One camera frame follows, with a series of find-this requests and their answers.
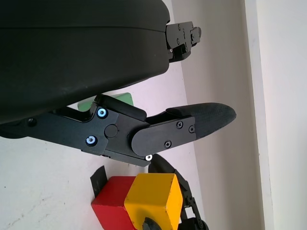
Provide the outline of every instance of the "white wall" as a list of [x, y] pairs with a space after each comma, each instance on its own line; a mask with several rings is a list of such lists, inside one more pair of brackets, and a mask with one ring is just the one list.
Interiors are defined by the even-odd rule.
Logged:
[[257, 0], [274, 224], [307, 226], [307, 1]]
[[182, 62], [189, 104], [220, 102], [237, 119], [195, 142], [206, 221], [214, 230], [259, 230], [261, 198], [240, 0], [173, 0], [175, 22], [193, 21], [201, 42]]

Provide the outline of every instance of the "black bracket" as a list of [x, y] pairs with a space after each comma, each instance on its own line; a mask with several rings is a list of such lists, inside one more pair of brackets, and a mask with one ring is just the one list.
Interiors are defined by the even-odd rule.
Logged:
[[164, 112], [146, 117], [141, 109], [99, 95], [89, 111], [64, 107], [2, 124], [0, 136], [37, 138], [142, 167], [153, 154], [196, 140], [189, 129], [195, 124], [192, 116]]
[[182, 61], [191, 54], [191, 49], [201, 41], [201, 29], [193, 22], [166, 26], [167, 49], [170, 62]]

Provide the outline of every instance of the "silver screw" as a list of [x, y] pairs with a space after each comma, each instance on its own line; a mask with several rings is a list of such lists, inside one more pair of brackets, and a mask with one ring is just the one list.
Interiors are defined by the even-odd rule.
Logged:
[[166, 149], [169, 149], [171, 146], [172, 146], [172, 142], [171, 142], [170, 140], [168, 140], [168, 141], [166, 141], [166, 142], [164, 143], [164, 147], [165, 147]]
[[96, 139], [96, 137], [94, 137], [94, 136], [89, 136], [89, 137], [86, 139], [86, 144], [87, 144], [88, 146], [94, 146], [94, 145], [96, 144], [96, 142], [97, 142], [97, 139]]
[[152, 156], [152, 155], [148, 155], [148, 156], [146, 156], [146, 157], [145, 157], [145, 159], [146, 159], [147, 161], [151, 161], [151, 160], [152, 160], [152, 158], [153, 158], [153, 156]]
[[97, 116], [100, 117], [100, 118], [106, 117], [106, 109], [104, 109], [104, 108], [98, 109]]

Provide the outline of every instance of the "blue screw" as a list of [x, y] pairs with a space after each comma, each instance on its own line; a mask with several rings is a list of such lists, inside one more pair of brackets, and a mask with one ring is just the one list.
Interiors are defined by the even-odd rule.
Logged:
[[98, 117], [100, 117], [100, 118], [105, 118], [106, 115], [107, 115], [106, 109], [104, 109], [104, 108], [98, 109], [97, 115], [98, 115]]
[[87, 139], [86, 139], [86, 143], [88, 146], [94, 146], [97, 142], [97, 139], [96, 137], [94, 136], [89, 136]]

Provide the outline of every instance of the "white floor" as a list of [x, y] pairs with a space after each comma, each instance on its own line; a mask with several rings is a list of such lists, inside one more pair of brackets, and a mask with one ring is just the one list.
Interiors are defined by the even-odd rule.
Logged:
[[[165, 3], [173, 19], [171, 0]], [[166, 74], [110, 94], [119, 92], [130, 92], [135, 106], [148, 116], [187, 104], [180, 63], [170, 65]], [[189, 181], [204, 217], [193, 143], [162, 156]], [[108, 177], [147, 171], [33, 138], [0, 138], [0, 230], [101, 230], [90, 206], [90, 176], [102, 165]]]

